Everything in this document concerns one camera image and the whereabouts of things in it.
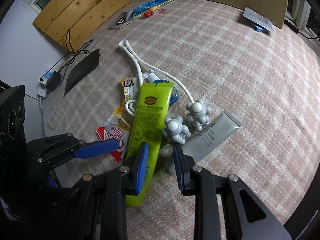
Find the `blue object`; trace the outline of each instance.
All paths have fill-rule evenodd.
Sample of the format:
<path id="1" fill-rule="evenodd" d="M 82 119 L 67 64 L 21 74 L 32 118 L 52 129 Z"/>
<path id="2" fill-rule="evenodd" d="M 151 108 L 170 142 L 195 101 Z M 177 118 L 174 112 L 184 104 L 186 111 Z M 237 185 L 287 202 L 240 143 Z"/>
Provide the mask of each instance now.
<path id="1" fill-rule="evenodd" d="M 141 156 L 141 161 L 138 166 L 138 170 L 136 173 L 137 176 L 137 184 L 136 184 L 136 193 L 140 194 L 144 181 L 146 179 L 146 172 L 147 172 L 147 166 L 148 166 L 148 157 L 149 157 L 149 146 L 148 143 L 142 142 L 141 146 L 137 152 L 137 155 Z"/>
<path id="2" fill-rule="evenodd" d="M 183 154 L 183 150 L 180 144 L 178 143 L 173 144 L 174 167 L 176 169 L 178 187 L 179 187 L 179 190 L 181 191 L 181 194 L 186 193 L 191 187 L 190 170 L 189 170 L 186 157 L 192 159 L 192 157 L 185 156 Z"/>
<path id="3" fill-rule="evenodd" d="M 84 144 L 80 149 L 75 152 L 75 158 L 89 159 L 102 154 L 110 153 L 118 149 L 120 146 L 119 141 L 116 139 L 106 141 L 96 141 L 92 143 Z"/>
<path id="4" fill-rule="evenodd" d="M 155 80 L 153 83 L 169 83 L 169 81 L 167 81 L 165 79 L 158 79 L 158 80 Z M 179 99 L 178 91 L 175 87 L 173 87 L 172 92 L 171 92 L 169 106 L 171 106 L 173 103 L 178 101 L 178 99 Z"/>
<path id="5" fill-rule="evenodd" d="M 54 182 L 53 178 L 48 176 L 48 183 L 51 187 L 57 187 L 57 184 Z"/>
<path id="6" fill-rule="evenodd" d="M 182 167 L 181 167 L 181 163 L 179 161 L 178 153 L 175 150 L 175 148 L 173 148 L 173 161 L 174 161 L 174 167 L 175 167 L 176 175 L 177 175 L 178 188 L 182 193 L 183 190 L 184 190 L 184 187 L 183 187 L 183 173 L 182 173 Z"/>
<path id="7" fill-rule="evenodd" d="M 142 5 L 139 5 L 137 8 L 135 8 L 132 11 L 132 17 L 135 17 L 137 14 L 140 14 L 143 11 L 148 10 L 149 8 L 151 8 L 153 6 L 157 6 L 160 3 L 163 3 L 165 1 L 168 1 L 168 0 L 152 0 L 150 2 L 143 3 Z"/>
<path id="8" fill-rule="evenodd" d="M 249 20 L 249 19 L 247 19 L 247 20 L 251 23 L 251 25 L 253 26 L 253 28 L 255 29 L 255 31 L 257 31 L 257 32 L 262 32 L 262 33 L 268 33 L 268 32 L 269 32 L 269 30 L 261 27 L 261 26 L 260 26 L 259 24 L 257 24 L 257 23 L 254 23 L 252 20 Z"/>
<path id="9" fill-rule="evenodd" d="M 48 72 L 43 76 L 43 78 L 44 78 L 44 79 L 49 79 L 49 78 L 51 77 L 51 75 L 52 75 L 52 72 L 51 72 L 51 71 L 48 71 Z"/>

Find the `blue bottle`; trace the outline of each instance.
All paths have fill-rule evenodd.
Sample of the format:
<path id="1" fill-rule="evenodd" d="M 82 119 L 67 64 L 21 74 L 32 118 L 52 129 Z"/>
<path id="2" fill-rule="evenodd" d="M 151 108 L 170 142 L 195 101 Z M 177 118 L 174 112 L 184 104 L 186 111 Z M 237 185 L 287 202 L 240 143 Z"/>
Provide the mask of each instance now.
<path id="1" fill-rule="evenodd" d="M 169 81 L 165 79 L 159 79 L 156 74 L 150 73 L 148 75 L 148 80 L 150 83 L 169 83 Z M 178 96 L 178 91 L 175 87 L 173 87 L 172 92 L 171 92 L 171 98 L 170 98 L 170 103 L 169 106 L 171 106 L 173 103 L 175 103 L 179 99 Z"/>

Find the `white wall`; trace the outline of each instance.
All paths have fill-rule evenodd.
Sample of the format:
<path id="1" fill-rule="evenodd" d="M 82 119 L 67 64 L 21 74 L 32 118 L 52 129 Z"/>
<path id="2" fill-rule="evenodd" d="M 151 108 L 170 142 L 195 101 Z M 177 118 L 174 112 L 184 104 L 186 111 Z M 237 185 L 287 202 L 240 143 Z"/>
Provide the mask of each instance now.
<path id="1" fill-rule="evenodd" d="M 64 51 L 59 45 L 52 45 L 52 41 L 32 25 L 37 13 L 23 3 L 23 0 L 15 0 L 0 24 L 0 80 L 12 87 L 21 84 L 26 87 L 30 97 L 25 96 L 24 129 L 30 141 L 45 136 L 37 96 L 38 79 Z"/>
<path id="2" fill-rule="evenodd" d="M 24 133 L 26 141 L 45 137 L 44 125 L 42 119 L 42 111 L 38 100 L 25 96 L 24 107 L 26 112 L 26 120 L 24 121 Z"/>

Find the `blue package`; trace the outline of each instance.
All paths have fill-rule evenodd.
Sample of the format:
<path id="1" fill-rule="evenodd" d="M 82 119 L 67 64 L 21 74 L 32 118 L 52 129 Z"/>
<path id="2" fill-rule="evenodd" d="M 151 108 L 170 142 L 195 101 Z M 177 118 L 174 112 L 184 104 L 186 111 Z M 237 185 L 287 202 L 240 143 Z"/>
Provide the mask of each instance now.
<path id="1" fill-rule="evenodd" d="M 254 23 L 252 20 L 247 19 L 253 26 L 253 28 L 257 31 L 257 32 L 262 32 L 262 33 L 268 33 L 269 31 L 263 27 L 261 27 L 259 24 Z"/>
<path id="2" fill-rule="evenodd" d="M 168 0 L 152 0 L 152 1 L 149 1 L 146 3 L 143 3 L 142 5 L 139 5 L 137 8 L 135 8 L 132 11 L 132 17 L 135 17 L 136 15 L 142 13 L 143 11 L 148 10 L 149 8 L 151 8 L 153 6 L 157 6 L 160 3 L 163 3 L 165 1 L 168 1 Z"/>

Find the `black charger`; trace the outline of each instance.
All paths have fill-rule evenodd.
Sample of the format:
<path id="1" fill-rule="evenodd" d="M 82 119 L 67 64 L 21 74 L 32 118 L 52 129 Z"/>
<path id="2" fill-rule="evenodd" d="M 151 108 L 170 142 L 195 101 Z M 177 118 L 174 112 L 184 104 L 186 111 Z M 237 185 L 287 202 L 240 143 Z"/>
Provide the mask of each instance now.
<path id="1" fill-rule="evenodd" d="M 45 84 L 45 88 L 47 88 L 47 90 L 50 90 L 51 92 L 55 91 L 57 86 L 60 85 L 61 77 L 62 76 L 60 73 L 58 73 L 57 71 L 53 71 L 52 75 Z"/>

